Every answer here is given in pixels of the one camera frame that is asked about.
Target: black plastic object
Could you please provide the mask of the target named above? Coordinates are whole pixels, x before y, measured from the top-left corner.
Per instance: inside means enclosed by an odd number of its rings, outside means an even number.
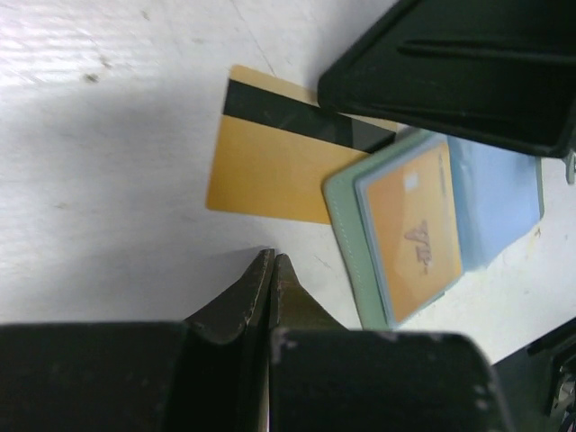
[[[464,337],[279,328],[271,348],[272,432],[513,430]]]
[[[0,430],[162,430],[184,323],[0,328]]]
[[[321,77],[319,105],[563,158],[575,16],[573,0],[400,0]]]
[[[263,419],[273,249],[261,250],[226,291],[186,319],[166,431],[256,432]]]
[[[576,319],[496,363],[516,428],[521,432],[568,431],[575,421]]]

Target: metal clip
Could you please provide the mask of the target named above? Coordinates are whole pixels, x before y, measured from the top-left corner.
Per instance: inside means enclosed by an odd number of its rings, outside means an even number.
[[[576,175],[576,151],[573,149],[564,158],[566,164],[566,181],[568,185],[574,185],[574,177]]]

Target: white table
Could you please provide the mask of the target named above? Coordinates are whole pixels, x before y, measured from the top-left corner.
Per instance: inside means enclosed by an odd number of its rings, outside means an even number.
[[[207,211],[230,65],[314,86],[383,0],[4,0],[0,321],[181,319],[263,246],[350,328],[328,226]],[[576,312],[576,189],[546,161],[546,215],[405,329],[474,338],[492,361]]]

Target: dirt spot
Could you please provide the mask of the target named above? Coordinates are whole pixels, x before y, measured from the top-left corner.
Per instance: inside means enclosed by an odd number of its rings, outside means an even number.
[[[96,84],[100,81],[98,74],[84,74],[84,81],[88,84]]]
[[[104,66],[107,69],[112,69],[112,64],[110,63],[110,60],[105,57],[105,56],[100,56],[100,63],[102,64],[102,66]]]

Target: card logo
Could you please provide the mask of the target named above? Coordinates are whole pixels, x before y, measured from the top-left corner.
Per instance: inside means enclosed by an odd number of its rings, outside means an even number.
[[[416,243],[416,258],[424,265],[424,275],[428,274],[428,269],[432,264],[432,248],[430,247],[430,236],[428,235],[428,223],[423,220],[415,229],[411,229],[404,234],[406,240]]]

